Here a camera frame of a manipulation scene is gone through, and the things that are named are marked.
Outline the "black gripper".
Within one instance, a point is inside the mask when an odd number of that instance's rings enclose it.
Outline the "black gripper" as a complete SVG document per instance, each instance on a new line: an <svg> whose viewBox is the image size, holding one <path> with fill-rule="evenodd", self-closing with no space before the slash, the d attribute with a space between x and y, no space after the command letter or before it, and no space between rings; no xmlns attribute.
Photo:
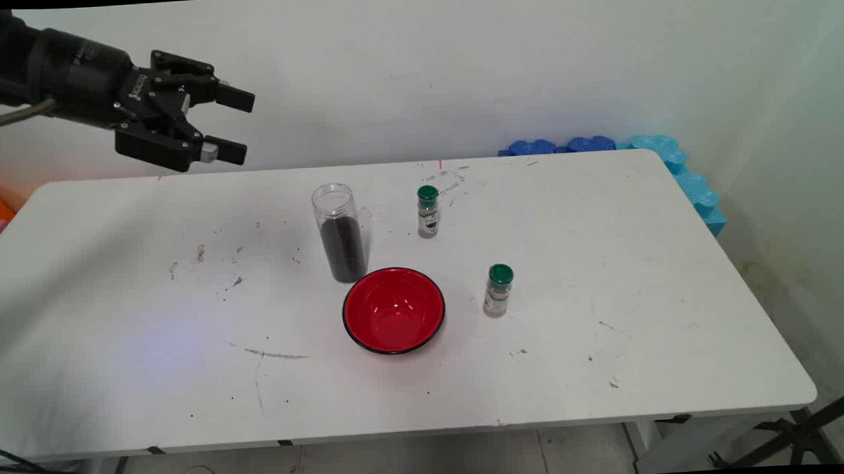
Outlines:
<svg viewBox="0 0 844 474"><path fill-rule="evenodd" d="M212 65L153 50L149 67L140 67L124 50L54 28L34 42L31 101L52 100L49 116L112 130L116 153L172 171L245 164L246 145L202 134L181 108L190 95L191 105L253 111L255 95L220 79Z"/></svg>

